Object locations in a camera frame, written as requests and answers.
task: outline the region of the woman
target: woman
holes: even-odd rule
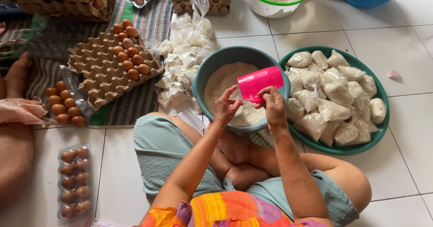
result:
[[[300,154],[273,86],[258,93],[265,102],[256,108],[266,109],[275,149],[224,130],[241,105],[229,100],[235,89],[215,101],[204,136],[160,113],[137,121],[134,147],[151,204],[140,226],[339,227],[357,219],[371,200],[367,178],[344,161]]]

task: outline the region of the brown egg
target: brown egg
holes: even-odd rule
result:
[[[128,37],[129,36],[124,32],[119,33],[119,41],[123,41],[125,38],[128,38]]]
[[[65,178],[62,179],[62,181],[60,182],[60,184],[65,189],[72,189],[75,186],[75,177],[73,177],[73,176],[65,177]]]
[[[124,19],[122,20],[122,26],[123,28],[127,28],[127,27],[134,27],[132,21],[128,20],[128,19]]]
[[[93,6],[97,9],[101,9],[102,7],[104,7],[104,3],[102,2],[102,0],[93,0]]]
[[[55,104],[53,106],[51,106],[51,112],[57,116],[59,114],[64,114],[66,107],[62,104]]]
[[[66,175],[66,176],[72,176],[75,174],[77,170],[77,167],[75,166],[75,164],[67,164],[67,165],[63,165],[60,168],[60,174]]]
[[[89,186],[81,186],[75,191],[76,198],[87,198],[91,194]]]
[[[83,116],[74,116],[72,118],[72,124],[76,127],[84,127],[86,125],[86,119]]]
[[[119,54],[120,52],[123,52],[123,51],[125,51],[123,49],[123,47],[120,47],[120,46],[113,47],[113,53],[114,54]]]
[[[63,91],[60,93],[60,96],[62,97],[63,100],[66,100],[66,99],[68,99],[68,98],[71,98],[71,94],[69,93],[68,90],[63,90]]]
[[[138,30],[133,28],[133,27],[127,27],[125,32],[127,33],[128,36],[130,37],[138,37]]]
[[[50,97],[50,96],[57,96],[57,95],[58,95],[58,90],[57,90],[56,88],[54,88],[54,87],[47,87],[47,88],[44,90],[44,94],[45,94],[45,96],[47,96],[47,97]]]
[[[128,78],[131,80],[140,80],[140,72],[136,69],[128,70]]]
[[[72,204],[68,204],[62,208],[62,217],[63,218],[73,218],[75,216],[75,206]]]
[[[147,64],[140,64],[138,66],[138,71],[143,75],[149,75],[150,74],[150,67]]]
[[[59,92],[62,92],[63,90],[66,90],[66,86],[64,85],[63,81],[57,82],[57,84],[55,85],[55,87],[57,88],[57,90]]]
[[[88,148],[77,148],[77,150],[75,150],[75,157],[77,158],[87,158],[89,157],[89,149]]]
[[[66,99],[66,100],[64,101],[64,106],[65,106],[66,108],[76,107],[74,99],[73,99],[73,98],[68,98],[68,99]]]
[[[92,204],[90,203],[89,200],[79,202],[77,206],[75,206],[75,212],[78,215],[86,214],[90,212],[91,209],[92,209]]]
[[[124,29],[123,29],[123,26],[121,24],[114,24],[113,25],[113,31],[116,34],[119,34],[119,33],[123,32]]]
[[[53,106],[55,104],[60,104],[60,103],[62,103],[62,98],[57,96],[57,95],[50,96],[50,97],[48,97],[48,103],[51,106]]]
[[[122,62],[122,68],[124,70],[128,71],[130,69],[134,69],[134,64],[131,61],[126,60],[126,61]]]
[[[77,174],[77,176],[75,176],[75,180],[78,184],[85,185],[90,180],[90,174],[86,172]]]
[[[62,195],[60,195],[60,201],[62,203],[74,203],[75,191],[64,191]]]
[[[71,117],[68,114],[59,114],[55,119],[61,125],[69,125],[71,123]]]
[[[134,47],[134,42],[130,38],[125,38],[122,42],[123,42],[123,47],[126,49],[130,47]]]
[[[80,116],[81,115],[80,109],[77,107],[71,107],[68,109],[68,115],[71,118],[74,118],[75,116]]]
[[[140,65],[140,64],[143,64],[143,62],[144,62],[144,58],[141,57],[141,55],[136,54],[136,55],[133,56],[133,63],[134,64]]]
[[[130,48],[128,48],[128,55],[130,57],[133,57],[134,55],[136,55],[138,53],[139,53],[139,51],[138,51],[138,49],[136,47],[130,47]]]
[[[75,159],[75,152],[73,152],[71,150],[66,151],[66,152],[62,152],[62,154],[60,155],[60,159],[63,162],[71,163]]]
[[[119,62],[124,62],[124,61],[127,61],[129,59],[129,56],[124,52],[120,52],[117,55],[117,59],[119,59]]]
[[[144,4],[144,0],[135,0],[134,2],[139,6]]]
[[[85,172],[90,168],[90,163],[87,159],[78,161],[75,165],[77,166],[79,172]]]

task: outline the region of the hand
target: hand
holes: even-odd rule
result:
[[[286,118],[286,100],[278,92],[275,86],[268,86],[257,93],[263,96],[264,102],[256,103],[254,108],[266,109],[266,119],[268,119],[269,130],[275,136],[275,132],[286,132],[288,130]]]
[[[230,100],[230,95],[238,86],[233,85],[227,89],[223,95],[215,101],[215,119],[214,123],[220,123],[224,127],[233,119],[238,108],[243,105],[242,99]]]

